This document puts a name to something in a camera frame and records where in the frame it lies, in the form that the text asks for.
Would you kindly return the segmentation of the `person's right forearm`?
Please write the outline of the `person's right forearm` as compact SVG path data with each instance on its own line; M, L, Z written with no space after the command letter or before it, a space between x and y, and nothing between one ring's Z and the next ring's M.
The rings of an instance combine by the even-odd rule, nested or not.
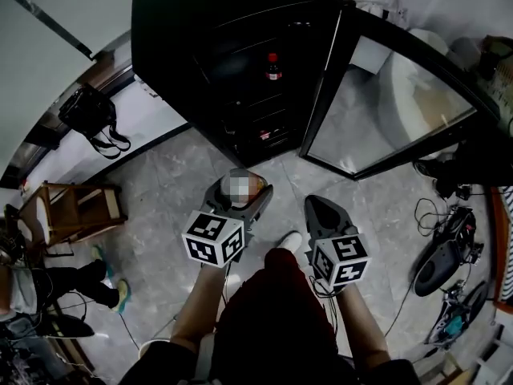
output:
M386 338L355 284L336 295L353 361L367 371L391 360Z

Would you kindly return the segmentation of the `orange drink can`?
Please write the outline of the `orange drink can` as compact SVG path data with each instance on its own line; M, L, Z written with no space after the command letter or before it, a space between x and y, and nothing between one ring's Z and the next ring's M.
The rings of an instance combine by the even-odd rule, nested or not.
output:
M269 185L268 181L245 168L233 168L221 178L220 190L232 203L241 208L252 202Z

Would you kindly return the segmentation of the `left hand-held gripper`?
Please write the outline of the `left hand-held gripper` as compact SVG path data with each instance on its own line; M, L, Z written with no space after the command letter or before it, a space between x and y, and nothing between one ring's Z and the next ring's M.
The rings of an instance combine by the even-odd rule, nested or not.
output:
M181 236L193 261L223 268L238 262L252 238L252 224L259 220L273 198L273 186L263 187L245 207L225 206L218 179L205 193L200 209L189 215Z

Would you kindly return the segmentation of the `striped black white cloth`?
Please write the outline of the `striped black white cloth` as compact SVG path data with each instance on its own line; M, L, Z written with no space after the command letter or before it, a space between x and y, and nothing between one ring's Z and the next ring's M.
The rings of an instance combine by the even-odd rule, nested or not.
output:
M501 188L502 200L508 219L506 262L502 280L500 300L507 302L513 298L513 185Z

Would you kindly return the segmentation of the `orange sofa frame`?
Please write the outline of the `orange sofa frame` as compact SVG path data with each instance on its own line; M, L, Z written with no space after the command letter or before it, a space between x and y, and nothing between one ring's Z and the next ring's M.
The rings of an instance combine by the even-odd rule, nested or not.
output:
M506 210L502 200L502 187L493 188L491 194L491 207L493 212L493 254L494 258L494 305L498 310L506 314L513 315L513 298L507 302L500 300L500 292L506 262L506 243L507 243L507 226L508 219Z

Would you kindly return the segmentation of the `person's red shorts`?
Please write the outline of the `person's red shorts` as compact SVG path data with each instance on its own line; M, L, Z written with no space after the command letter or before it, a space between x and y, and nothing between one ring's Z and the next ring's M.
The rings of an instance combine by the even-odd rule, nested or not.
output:
M283 362L337 355L336 337L294 255L267 252L230 298L217 325L215 351L223 359Z

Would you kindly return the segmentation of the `black handbag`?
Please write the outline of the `black handbag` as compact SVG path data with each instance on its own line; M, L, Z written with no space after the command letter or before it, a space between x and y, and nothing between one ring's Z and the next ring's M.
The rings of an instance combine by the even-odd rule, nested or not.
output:
M117 114L111 100L85 83L59 108L58 117L81 134L98 154L115 160L131 148L131 141L117 132Z

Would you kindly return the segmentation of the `black glass-door fridge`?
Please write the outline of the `black glass-door fridge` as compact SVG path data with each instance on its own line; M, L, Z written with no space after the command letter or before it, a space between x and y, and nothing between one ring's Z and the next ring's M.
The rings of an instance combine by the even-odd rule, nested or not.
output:
M439 77L475 113L374 162L382 44ZM265 77L269 52L280 59L277 81ZM131 55L152 90L246 168L294 149L360 180L487 140L499 122L498 106L465 71L351 0L132 0Z

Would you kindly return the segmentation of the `white crumpled cloth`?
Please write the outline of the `white crumpled cloth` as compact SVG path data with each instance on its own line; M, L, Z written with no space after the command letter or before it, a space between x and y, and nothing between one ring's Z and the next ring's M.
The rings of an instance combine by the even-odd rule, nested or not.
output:
M402 29L409 26L407 9L400 0L352 0L356 7Z

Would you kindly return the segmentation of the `black oval device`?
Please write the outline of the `black oval device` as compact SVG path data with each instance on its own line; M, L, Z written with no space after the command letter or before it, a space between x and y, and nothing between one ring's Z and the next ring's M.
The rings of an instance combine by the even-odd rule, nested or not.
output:
M459 206L433 232L426 252L418 262L413 291L419 297L441 288L466 263L474 265L481 257L483 243L475 241L476 219L473 210Z

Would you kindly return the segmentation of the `person's left forearm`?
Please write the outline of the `person's left forearm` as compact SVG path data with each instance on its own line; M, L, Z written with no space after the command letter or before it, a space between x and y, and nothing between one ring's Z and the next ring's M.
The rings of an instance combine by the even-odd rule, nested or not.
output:
M197 353L202 338L213 332L226 278L226 268L205 265L178 314L170 342Z

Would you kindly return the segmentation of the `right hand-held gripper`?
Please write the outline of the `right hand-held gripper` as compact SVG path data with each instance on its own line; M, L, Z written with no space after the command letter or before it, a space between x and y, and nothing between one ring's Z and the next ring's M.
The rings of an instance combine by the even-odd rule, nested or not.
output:
M367 239L357 233L348 212L327 198L310 194L305 198L306 228L313 243L310 264L316 280L329 293L361 281L371 262ZM324 227L340 235L323 238Z

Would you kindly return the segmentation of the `grey mesh basket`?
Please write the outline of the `grey mesh basket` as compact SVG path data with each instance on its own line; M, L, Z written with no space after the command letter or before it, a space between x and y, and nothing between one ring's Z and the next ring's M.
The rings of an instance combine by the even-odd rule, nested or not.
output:
M513 38L486 36L482 41L479 74L501 112L513 117Z

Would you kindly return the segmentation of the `person's black shirt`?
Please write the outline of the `person's black shirt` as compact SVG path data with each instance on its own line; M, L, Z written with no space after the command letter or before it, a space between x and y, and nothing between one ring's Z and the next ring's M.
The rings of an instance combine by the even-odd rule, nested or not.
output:
M301 372L298 363L264 363L253 357L248 366L234 364L222 370L214 364L214 339L197 354L179 344L156 340L127 371L119 385L421 385L412 363L395 359L360 374L337 355L326 367Z

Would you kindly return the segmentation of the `dark bottle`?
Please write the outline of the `dark bottle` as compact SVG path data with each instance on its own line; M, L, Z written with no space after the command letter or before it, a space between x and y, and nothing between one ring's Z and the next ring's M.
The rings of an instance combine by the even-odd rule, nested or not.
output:
M270 81L277 81L282 78L280 59L275 52L268 53L265 77Z

